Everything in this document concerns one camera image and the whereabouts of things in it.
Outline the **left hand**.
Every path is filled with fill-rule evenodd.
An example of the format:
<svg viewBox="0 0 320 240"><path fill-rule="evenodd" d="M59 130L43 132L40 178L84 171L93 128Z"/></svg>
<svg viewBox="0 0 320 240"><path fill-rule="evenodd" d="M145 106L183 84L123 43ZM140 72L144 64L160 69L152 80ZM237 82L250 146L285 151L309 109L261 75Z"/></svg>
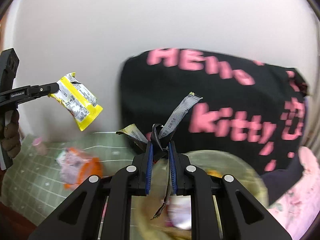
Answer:
<svg viewBox="0 0 320 240"><path fill-rule="evenodd" d="M4 127L1 125L1 146L12 159L14 159L21 150L19 118L18 110L14 110L7 126Z"/></svg>

